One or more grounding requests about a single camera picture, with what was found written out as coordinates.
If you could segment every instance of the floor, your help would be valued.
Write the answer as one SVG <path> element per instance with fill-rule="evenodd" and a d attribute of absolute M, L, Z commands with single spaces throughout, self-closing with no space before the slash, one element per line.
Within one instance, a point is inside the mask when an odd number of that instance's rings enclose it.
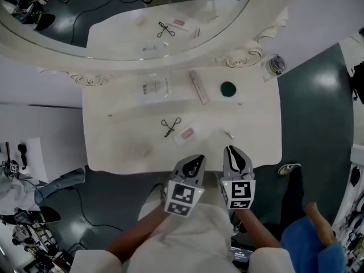
<path fill-rule="evenodd" d="M 280 164 L 254 170 L 258 182 L 253 212 L 263 223 L 279 223 L 287 178 L 281 164 L 303 166 L 304 202 L 315 201 L 333 222 L 344 195 L 353 143 L 353 104 L 340 46 L 334 45 L 279 78 L 283 156 Z M 121 229 L 138 218 L 158 173 L 112 175 L 88 170 L 78 186 L 86 216 L 94 224 Z M 82 217 L 76 191 L 61 191 L 45 204 L 62 220 L 51 230 L 64 248 L 81 240 L 88 249 L 104 249 L 119 234 L 110 227 L 91 227 Z"/>
<path fill-rule="evenodd" d="M 45 5 L 44 12 L 55 15 L 56 19 L 51 26 L 42 31 L 42 34 L 51 39 L 70 44 L 73 23 L 78 14 L 85 10 L 96 9 L 107 1 L 109 0 L 70 0 L 68 3 L 62 3 L 59 0 L 50 0 Z M 120 0 L 112 0 L 98 10 L 82 14 L 75 24 L 75 37 L 72 44 L 85 48 L 89 29 L 92 25 L 116 14 L 141 8 L 144 8 L 141 1 L 122 3 Z"/>

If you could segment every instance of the forearm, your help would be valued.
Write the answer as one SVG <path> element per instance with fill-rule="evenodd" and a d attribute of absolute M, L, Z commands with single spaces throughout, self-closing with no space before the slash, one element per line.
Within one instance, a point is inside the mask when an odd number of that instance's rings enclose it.
<path fill-rule="evenodd" d="M 123 263 L 130 259 L 136 249 L 168 217 L 161 205 L 117 237 L 107 249 Z"/>
<path fill-rule="evenodd" d="M 278 240 L 262 225 L 250 209 L 237 209 L 235 213 L 257 249 L 261 247 L 281 248 Z"/>

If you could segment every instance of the white table surface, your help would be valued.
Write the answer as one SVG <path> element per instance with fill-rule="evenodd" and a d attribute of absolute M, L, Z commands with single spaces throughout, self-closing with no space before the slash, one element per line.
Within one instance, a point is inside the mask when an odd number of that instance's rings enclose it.
<path fill-rule="evenodd" d="M 277 164 L 282 157 L 278 82 L 263 82 L 259 65 L 248 68 L 197 68 L 210 102 L 202 105 L 186 69 L 170 73 L 173 101 L 140 106 L 135 91 L 144 77 L 123 78 L 83 89 L 83 116 L 89 167 L 116 174 L 171 171 L 184 157 L 204 154 L 206 170 L 222 171 L 224 148 L 233 144 L 251 157 L 254 167 Z M 226 100 L 220 85 L 231 81 L 237 93 Z M 168 138 L 165 119 L 182 122 Z M 208 135 L 178 146 L 173 137 L 190 123 Z M 231 140 L 221 129 L 229 130 Z M 150 147 L 143 156 L 141 147 Z"/>
<path fill-rule="evenodd" d="M 89 30 L 87 49 L 106 49 L 115 52 L 123 59 L 135 59 L 132 53 L 142 52 L 151 43 L 181 44 L 191 39 L 192 32 L 168 26 L 169 18 L 188 20 L 193 26 L 200 28 L 200 36 L 219 22 L 237 4 L 237 0 L 194 0 L 168 5 L 160 5 L 136 9 L 120 13 L 109 19 L 94 24 Z M 144 22 L 137 26 L 135 20 L 143 16 Z M 159 22 L 176 33 L 171 37 L 167 31 L 161 38 L 157 34 L 163 29 Z"/>

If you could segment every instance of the person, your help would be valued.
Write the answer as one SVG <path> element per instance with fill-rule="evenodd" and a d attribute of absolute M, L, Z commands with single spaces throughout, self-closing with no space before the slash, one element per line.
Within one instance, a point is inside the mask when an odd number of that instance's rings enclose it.
<path fill-rule="evenodd" d="M 158 199 L 147 201 L 140 220 L 122 232 L 107 250 L 77 251 L 71 273 L 120 273 L 127 260 L 129 273 L 141 272 L 240 272 L 232 261 L 230 223 L 224 198 L 217 185 L 205 192 L 189 217 L 164 211 Z M 287 250 L 261 224 L 250 209 L 236 210 L 255 247 L 249 272 L 293 273 Z"/>
<path fill-rule="evenodd" d="M 315 202 L 303 208 L 301 165 L 283 165 L 278 174 L 288 176 L 287 191 L 282 199 L 280 244 L 286 249 L 296 273 L 344 273 L 345 253 L 335 238 L 329 222 L 320 214 Z"/>

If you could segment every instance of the white shirt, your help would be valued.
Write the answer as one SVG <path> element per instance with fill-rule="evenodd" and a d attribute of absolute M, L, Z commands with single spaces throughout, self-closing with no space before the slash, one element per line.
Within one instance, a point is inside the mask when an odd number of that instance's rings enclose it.
<path fill-rule="evenodd" d="M 238 273 L 230 253 L 233 226 L 227 213 L 197 204 L 188 218 L 170 215 L 130 258 L 128 273 Z M 102 250 L 78 251 L 71 273 L 121 273 L 122 264 Z M 289 253 L 262 248 L 250 256 L 250 273 L 293 273 Z"/>

